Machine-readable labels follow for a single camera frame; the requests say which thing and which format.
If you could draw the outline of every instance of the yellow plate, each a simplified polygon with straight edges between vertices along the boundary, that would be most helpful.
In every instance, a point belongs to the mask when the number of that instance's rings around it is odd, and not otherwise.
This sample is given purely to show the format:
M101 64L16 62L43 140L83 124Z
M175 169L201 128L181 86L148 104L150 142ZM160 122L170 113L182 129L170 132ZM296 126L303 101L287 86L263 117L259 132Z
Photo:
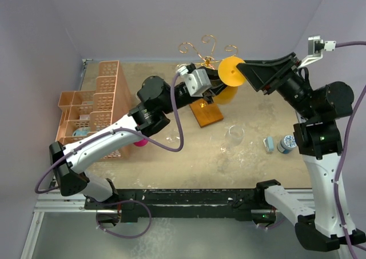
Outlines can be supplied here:
M218 66L218 76L224 84L228 86L241 86L245 81L245 77L236 68L238 63L244 63L244 60L231 56L223 59Z
M219 105L226 105L231 102L237 91L237 86L227 86L219 95L213 97L213 101Z

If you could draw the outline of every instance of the white wall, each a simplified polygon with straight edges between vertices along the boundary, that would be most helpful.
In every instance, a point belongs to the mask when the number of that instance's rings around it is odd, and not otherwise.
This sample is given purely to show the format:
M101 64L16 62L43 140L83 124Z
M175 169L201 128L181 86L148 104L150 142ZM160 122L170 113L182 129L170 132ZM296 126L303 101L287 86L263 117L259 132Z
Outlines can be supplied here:
M228 44L243 58L282 57L295 48L320 1L54 0L83 58L125 61L182 61L179 43L203 49L204 34L218 38L217 57Z
M0 250L20 258L49 166L62 90L75 89L81 57L51 0L0 0Z
M295 52L302 58L307 53L307 38L320 34L323 39L347 42L366 41L366 0L323 0L314 18L310 21ZM324 54L324 59L310 65L310 80L313 88L334 81L349 84L358 98L366 84L366 46L352 46L336 49ZM338 122L344 135L347 118ZM361 104L355 119L344 165L344 183L348 205L357 227L366 232L366 99ZM366 258L360 252L359 258Z

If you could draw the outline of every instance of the wire ornament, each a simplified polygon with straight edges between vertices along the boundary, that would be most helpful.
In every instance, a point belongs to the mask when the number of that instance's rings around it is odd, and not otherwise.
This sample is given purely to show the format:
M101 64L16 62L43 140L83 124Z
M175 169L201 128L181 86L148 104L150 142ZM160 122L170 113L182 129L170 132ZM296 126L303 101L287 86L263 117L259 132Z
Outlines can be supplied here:
M200 65L200 66L206 66L206 67L210 67L212 69L215 69L215 67L212 65L213 63L219 63L222 61L221 60L216 60L213 56L214 52L215 52L215 49L216 49L216 43L217 43L217 40L216 40L216 37L211 35L211 34L205 34L202 36L201 38L201 42L202 43L206 43L206 44L209 44L211 42L211 39L214 41L213 42L213 46L212 46L212 49L211 49L211 54L209 56L205 56L203 57L200 52L195 48L195 46L193 46L191 43L189 42L184 42L184 43L181 43L179 46L178 46L178 50L180 53L183 53L183 54L186 54L189 52L189 49L187 47L187 45L189 45L195 52L196 54L199 56L200 59L202 59L203 62L200 62L200 63L194 63L195 65ZM226 52L234 52L233 55L231 56L236 56L239 52L237 46L234 46L234 45L227 45L224 47L224 50ZM187 64L179 64L177 65L177 69L183 65L187 65Z

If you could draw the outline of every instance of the orange plastic rack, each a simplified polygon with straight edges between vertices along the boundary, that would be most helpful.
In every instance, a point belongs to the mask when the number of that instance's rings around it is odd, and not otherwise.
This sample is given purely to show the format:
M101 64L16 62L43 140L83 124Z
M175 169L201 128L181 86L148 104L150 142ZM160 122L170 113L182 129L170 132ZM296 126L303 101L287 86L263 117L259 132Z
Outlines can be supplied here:
M63 145L80 141L115 123L131 109L131 92L119 61L100 62L96 83L96 90L61 93L58 107L62 115L56 141ZM77 136L74 135L76 130L80 130ZM129 155L130 146L124 146L103 159L128 158Z

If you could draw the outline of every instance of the blue container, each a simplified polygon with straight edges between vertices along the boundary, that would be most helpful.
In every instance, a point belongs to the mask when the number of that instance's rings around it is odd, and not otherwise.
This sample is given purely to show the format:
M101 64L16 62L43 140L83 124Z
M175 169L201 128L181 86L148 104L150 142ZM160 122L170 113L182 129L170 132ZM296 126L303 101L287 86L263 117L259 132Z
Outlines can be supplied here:
M288 154L294 148L296 148L295 137L292 135L286 135L282 140L277 144L277 149L280 153Z

